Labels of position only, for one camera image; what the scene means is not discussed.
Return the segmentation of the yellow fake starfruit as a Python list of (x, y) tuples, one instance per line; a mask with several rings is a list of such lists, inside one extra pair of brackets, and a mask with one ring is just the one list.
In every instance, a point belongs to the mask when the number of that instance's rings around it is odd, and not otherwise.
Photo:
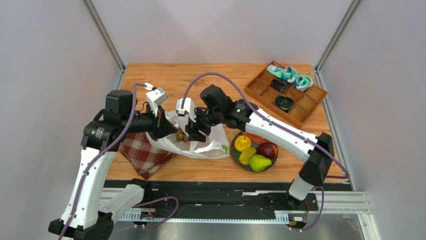
[(248, 147), (240, 153), (238, 160), (241, 164), (247, 166), (250, 164), (250, 159), (257, 153), (257, 149), (254, 147)]

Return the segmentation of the white plastic bag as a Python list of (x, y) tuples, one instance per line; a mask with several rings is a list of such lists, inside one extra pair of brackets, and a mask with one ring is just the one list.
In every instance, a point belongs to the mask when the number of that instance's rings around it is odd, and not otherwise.
[(222, 159), (230, 156), (229, 140), (222, 125), (211, 128), (206, 142), (178, 140), (177, 134), (171, 134), (158, 140), (146, 135), (149, 143), (161, 150), (172, 152), (192, 159)]

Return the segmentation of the green fake lime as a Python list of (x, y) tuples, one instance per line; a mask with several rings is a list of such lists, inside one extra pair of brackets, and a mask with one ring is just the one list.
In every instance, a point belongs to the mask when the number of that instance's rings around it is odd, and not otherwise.
[(272, 160), (260, 154), (255, 154), (249, 159), (249, 166), (254, 172), (262, 172), (272, 165)]

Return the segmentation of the red fake watermelon slice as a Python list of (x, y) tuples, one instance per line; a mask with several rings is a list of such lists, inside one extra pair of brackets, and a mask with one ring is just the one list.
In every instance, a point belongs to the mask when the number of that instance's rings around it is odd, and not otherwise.
[(254, 143), (254, 144), (260, 145), (260, 144), (264, 144), (264, 143), (269, 143), (270, 142), (269, 140), (267, 140), (264, 137), (261, 137), (259, 135), (252, 134), (252, 133), (249, 133), (249, 132), (243, 132), (243, 135), (246, 136), (246, 137), (248, 137), (251, 140), (251, 142)]

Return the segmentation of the dark red fake fruit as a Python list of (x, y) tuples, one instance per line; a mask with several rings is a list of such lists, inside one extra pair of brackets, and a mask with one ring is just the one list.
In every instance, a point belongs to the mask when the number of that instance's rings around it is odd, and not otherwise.
[(264, 142), (256, 148), (257, 154), (267, 159), (274, 159), (278, 155), (278, 147), (272, 142)]

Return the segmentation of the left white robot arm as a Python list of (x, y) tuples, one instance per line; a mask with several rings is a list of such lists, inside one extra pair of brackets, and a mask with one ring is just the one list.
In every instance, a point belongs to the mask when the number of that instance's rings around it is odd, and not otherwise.
[(145, 112), (140, 112), (133, 92), (113, 90), (106, 95), (105, 107), (83, 129), (75, 185), (61, 217), (50, 222), (50, 233), (74, 240), (107, 240), (126, 212), (150, 200), (151, 184), (134, 179), (111, 200), (100, 203), (107, 173), (127, 135), (146, 133), (158, 140), (178, 131), (161, 106), (167, 98), (162, 88), (153, 87), (146, 93)]

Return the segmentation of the yellow fake pear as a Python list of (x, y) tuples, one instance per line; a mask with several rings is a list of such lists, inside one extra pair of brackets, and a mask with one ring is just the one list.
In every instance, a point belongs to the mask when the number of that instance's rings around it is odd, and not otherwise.
[(248, 136), (240, 135), (235, 139), (233, 146), (236, 151), (242, 153), (244, 150), (252, 146), (252, 141)]

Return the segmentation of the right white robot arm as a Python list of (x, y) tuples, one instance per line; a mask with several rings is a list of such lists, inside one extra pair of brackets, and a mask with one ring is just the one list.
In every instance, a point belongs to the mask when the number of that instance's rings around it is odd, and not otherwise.
[(317, 136), (294, 128), (267, 115), (243, 96), (233, 101), (215, 85), (205, 88), (200, 98), (205, 109), (196, 107), (187, 96), (176, 102), (176, 112), (189, 116), (186, 132), (191, 141), (204, 142), (212, 127), (225, 125), (230, 129), (257, 135), (286, 149), (303, 162), (287, 194), (291, 200), (303, 201), (315, 187), (321, 187), (335, 160), (332, 137)]

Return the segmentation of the brown fake longan bunch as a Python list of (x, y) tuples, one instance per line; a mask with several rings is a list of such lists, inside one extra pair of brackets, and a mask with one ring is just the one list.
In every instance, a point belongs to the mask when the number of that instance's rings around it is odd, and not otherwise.
[(184, 143), (188, 142), (187, 134), (180, 127), (177, 129), (176, 140), (178, 142), (184, 142)]

